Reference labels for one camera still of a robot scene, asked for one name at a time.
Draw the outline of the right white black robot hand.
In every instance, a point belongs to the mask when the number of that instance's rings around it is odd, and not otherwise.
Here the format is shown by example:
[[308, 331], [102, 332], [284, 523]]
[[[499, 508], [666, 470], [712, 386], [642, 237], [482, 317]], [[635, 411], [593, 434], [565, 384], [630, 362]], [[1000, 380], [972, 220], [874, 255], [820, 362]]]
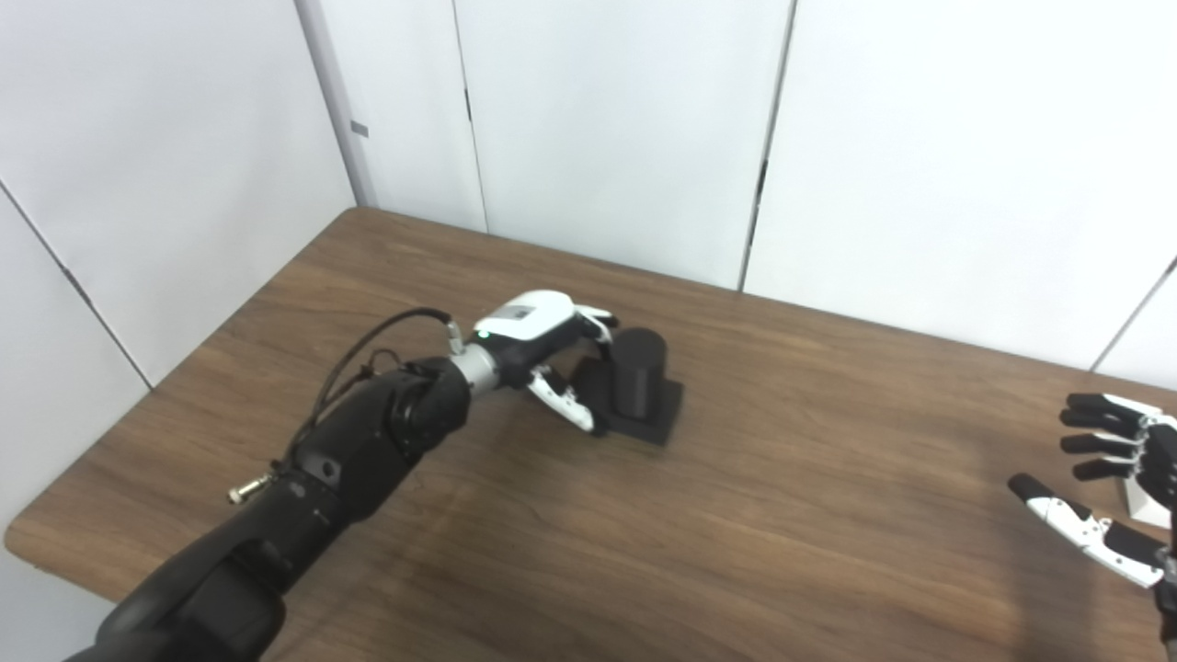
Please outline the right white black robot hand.
[[[1128, 479], [1173, 517], [1176, 428], [1172, 415], [1113, 393], [1069, 393], [1059, 422], [1073, 428], [1059, 446], [1085, 455], [1071, 472], [1080, 482]], [[1173, 537], [1168, 541], [1135, 531], [1117, 519], [1093, 516], [1091, 508], [1055, 494], [1029, 474], [1015, 474], [1006, 485], [1036, 517], [1098, 565], [1153, 596], [1161, 614], [1161, 644], [1173, 658]]]

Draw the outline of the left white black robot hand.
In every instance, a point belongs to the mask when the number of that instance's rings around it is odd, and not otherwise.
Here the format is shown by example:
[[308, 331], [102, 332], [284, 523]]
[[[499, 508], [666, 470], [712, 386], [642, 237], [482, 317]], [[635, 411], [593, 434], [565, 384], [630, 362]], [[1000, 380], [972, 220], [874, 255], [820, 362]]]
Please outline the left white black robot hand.
[[612, 352], [613, 313], [577, 304], [560, 291], [527, 291], [476, 323], [468, 347], [479, 347], [496, 377], [493, 388], [527, 389], [556, 413], [594, 437], [607, 423], [579, 399], [570, 380], [548, 364], [581, 340], [592, 342], [601, 360]]

